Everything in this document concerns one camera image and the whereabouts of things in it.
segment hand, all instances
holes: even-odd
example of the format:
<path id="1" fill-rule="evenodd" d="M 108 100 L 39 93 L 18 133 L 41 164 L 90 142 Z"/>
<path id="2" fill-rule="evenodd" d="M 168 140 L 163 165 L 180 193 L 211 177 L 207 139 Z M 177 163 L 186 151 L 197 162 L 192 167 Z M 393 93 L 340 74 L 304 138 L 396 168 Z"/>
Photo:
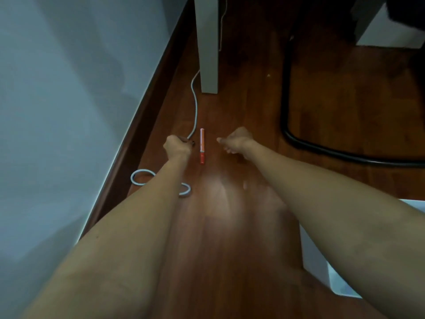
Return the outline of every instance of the hand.
<path id="1" fill-rule="evenodd" d="M 226 139 L 217 138 L 217 142 L 223 145 L 227 153 L 240 153 L 245 155 L 245 145 L 252 140 L 252 134 L 245 127 L 237 128 Z"/>
<path id="2" fill-rule="evenodd" d="M 188 140 L 182 136 L 170 135 L 167 137 L 163 147 L 167 152 L 168 160 L 176 157 L 188 159 L 194 145 L 195 143 L 192 140 Z"/>

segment person's left hand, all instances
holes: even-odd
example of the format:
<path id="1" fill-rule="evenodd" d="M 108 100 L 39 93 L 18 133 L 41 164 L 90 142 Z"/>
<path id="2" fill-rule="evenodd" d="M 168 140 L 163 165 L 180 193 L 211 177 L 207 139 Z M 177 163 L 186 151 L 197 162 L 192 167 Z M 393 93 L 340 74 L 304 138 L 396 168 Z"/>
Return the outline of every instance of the person's left hand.
<path id="1" fill-rule="evenodd" d="M 192 152 L 194 144 L 194 141 L 182 136 L 170 135 L 167 137 L 163 147 L 167 152 L 168 160 L 180 156 L 187 159 Z"/>

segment cable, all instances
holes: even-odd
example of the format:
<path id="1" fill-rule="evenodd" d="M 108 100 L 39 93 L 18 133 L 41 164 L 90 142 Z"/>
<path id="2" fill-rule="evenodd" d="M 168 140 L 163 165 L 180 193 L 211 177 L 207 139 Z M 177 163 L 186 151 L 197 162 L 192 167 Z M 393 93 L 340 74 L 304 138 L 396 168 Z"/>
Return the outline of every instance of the cable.
<path id="1" fill-rule="evenodd" d="M 221 19 L 220 19 L 220 48 L 218 49 L 218 52 L 220 52 L 221 51 L 221 41 L 222 41 L 222 39 L 223 39 L 223 18 L 224 18 L 224 16 L 226 15 L 226 12 L 227 12 L 227 0 L 226 0 L 226 6 L 225 6 L 225 8 L 224 8 L 224 12 L 223 12 L 223 14 L 222 14 L 222 16 L 221 16 Z M 192 78 L 192 81 L 191 81 L 191 83 L 190 83 L 190 89 L 192 90 L 192 94 L 193 94 L 193 99 L 195 100 L 195 120 L 194 120 L 194 122 L 193 122 L 193 129 L 192 129 L 192 132 L 190 132 L 190 134 L 187 136 L 187 138 L 188 139 L 190 139 L 191 137 L 192 137 L 192 135 L 195 133 L 195 131 L 196 131 L 196 124 L 197 124 L 197 122 L 198 122 L 198 99 L 196 98 L 196 93 L 195 93 L 195 90 L 193 89 L 193 82 L 195 81 L 195 79 L 196 79 L 196 77 L 198 77 L 198 75 L 199 75 L 199 73 L 201 72 L 201 70 L 199 69 L 198 70 L 198 72 L 194 75 L 194 77 Z M 134 180 L 134 176 L 136 175 L 136 174 L 138 174 L 139 172 L 148 172 L 148 173 L 150 173 L 152 176 L 155 176 L 156 175 L 156 173 L 155 172 L 153 172 L 153 171 L 151 171 L 151 170 L 149 170 L 149 169 L 138 169 L 138 170 L 136 170 L 136 171 L 134 171 L 132 174 L 131 174 L 131 176 L 130 176 L 130 180 L 131 180 L 131 182 L 134 184 L 134 185 L 136 185 L 136 186 L 144 186 L 146 183 L 140 183 L 140 182 L 136 182 L 135 180 Z M 185 186 L 185 187 L 187 187 L 187 190 L 186 191 L 184 191 L 184 192 L 182 192 L 182 193 L 179 193 L 179 196 L 184 196 L 184 195 L 187 195 L 188 193 L 190 193 L 190 191 L 192 190 L 192 188 L 188 185 L 188 184 L 186 184 L 186 183 L 184 183 L 184 182 L 182 182 L 182 185 L 183 186 Z"/>
<path id="2" fill-rule="evenodd" d="M 369 164 L 381 167 L 425 167 L 425 160 L 403 160 L 403 159 L 385 159 L 372 156 L 365 156 L 362 154 L 352 154 L 345 151 L 335 150 L 315 144 L 296 137 L 289 130 L 289 105 L 290 105 L 290 85 L 291 85 L 291 66 L 292 55 L 294 51 L 294 41 L 296 39 L 296 32 L 301 22 L 304 20 L 311 5 L 311 0 L 304 0 L 301 6 L 298 17 L 292 26 L 288 41 L 284 51 L 284 65 L 282 69 L 282 97 L 280 108 L 280 129 L 283 136 L 290 145 L 297 149 L 307 150 L 317 154 L 323 154 L 345 160 L 349 162 Z"/>

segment white cable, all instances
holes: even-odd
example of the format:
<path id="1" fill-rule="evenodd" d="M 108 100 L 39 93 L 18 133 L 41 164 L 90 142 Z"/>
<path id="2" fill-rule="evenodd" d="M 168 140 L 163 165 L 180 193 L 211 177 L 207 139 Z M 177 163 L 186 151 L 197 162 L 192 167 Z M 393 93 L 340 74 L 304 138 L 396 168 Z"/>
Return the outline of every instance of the white cable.
<path id="1" fill-rule="evenodd" d="M 226 6 L 224 8 L 223 15 L 221 16 L 221 19 L 220 19 L 220 48 L 218 49 L 219 52 L 221 51 L 221 40 L 223 39 L 223 18 L 226 15 L 226 12 L 227 12 L 227 0 L 226 0 Z M 195 90 L 193 89 L 193 82 L 195 81 L 196 77 L 198 77 L 198 75 L 199 75 L 200 72 L 201 72 L 201 70 L 198 70 L 198 72 L 192 78 L 192 82 L 190 83 L 190 89 L 192 90 L 193 98 L 195 100 L 195 121 L 193 123 L 192 132 L 190 132 L 190 134 L 187 136 L 188 139 L 190 139 L 192 137 L 192 135 L 195 133 L 196 123 L 198 122 L 198 99 L 196 98 L 196 93 L 195 93 Z M 152 176 L 155 176 L 156 175 L 155 172 L 153 172 L 153 171 L 151 171 L 149 169 L 139 169 L 139 170 L 134 171 L 131 174 L 130 180 L 136 186 L 144 186 L 146 184 L 146 183 L 142 184 L 142 183 L 136 182 L 134 180 L 134 176 L 136 174 L 138 174 L 139 172 L 148 172 Z M 190 191 L 192 190 L 192 188 L 188 184 L 185 184 L 184 182 L 182 182 L 182 185 L 185 186 L 185 187 L 187 187 L 187 190 L 184 191 L 184 192 L 182 192 L 182 193 L 179 193 L 179 195 L 180 196 L 183 196 L 183 195 L 187 195 L 188 193 L 190 193 Z"/>

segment person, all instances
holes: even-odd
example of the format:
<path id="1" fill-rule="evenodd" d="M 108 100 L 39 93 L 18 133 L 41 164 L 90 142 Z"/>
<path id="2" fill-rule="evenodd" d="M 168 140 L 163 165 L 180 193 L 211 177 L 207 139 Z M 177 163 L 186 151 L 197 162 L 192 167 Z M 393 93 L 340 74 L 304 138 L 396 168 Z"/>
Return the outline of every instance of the person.
<path id="1" fill-rule="evenodd" d="M 424 214 L 363 183 L 279 155 L 246 128 L 217 140 L 261 171 L 364 299 L 389 318 L 425 318 Z M 191 153 L 191 145 L 173 135 L 164 148 L 168 162 L 78 242 L 25 318 L 140 318 L 148 313 Z"/>

